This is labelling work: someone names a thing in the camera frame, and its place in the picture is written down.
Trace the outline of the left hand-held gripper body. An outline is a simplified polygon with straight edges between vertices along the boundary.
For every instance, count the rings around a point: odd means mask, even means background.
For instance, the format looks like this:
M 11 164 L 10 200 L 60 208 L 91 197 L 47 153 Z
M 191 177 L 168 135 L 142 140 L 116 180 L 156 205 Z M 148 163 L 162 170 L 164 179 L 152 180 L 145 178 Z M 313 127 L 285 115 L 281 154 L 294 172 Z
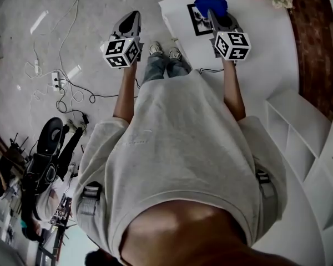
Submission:
M 141 15 L 139 20 L 132 21 L 130 14 L 116 22 L 109 39 L 100 46 L 103 58 L 111 68 L 128 68 L 135 61 L 140 61 L 144 45 L 139 36 Z

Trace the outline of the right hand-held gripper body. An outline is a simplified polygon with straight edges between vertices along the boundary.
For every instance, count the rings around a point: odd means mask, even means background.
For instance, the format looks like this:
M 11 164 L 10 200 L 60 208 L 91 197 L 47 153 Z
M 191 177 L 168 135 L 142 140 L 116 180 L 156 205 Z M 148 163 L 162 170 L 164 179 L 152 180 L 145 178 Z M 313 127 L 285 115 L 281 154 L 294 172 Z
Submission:
M 234 16 L 229 13 L 222 17 L 217 15 L 217 20 L 210 23 L 213 30 L 210 42 L 215 57 L 232 62 L 245 60 L 251 50 L 251 43 Z

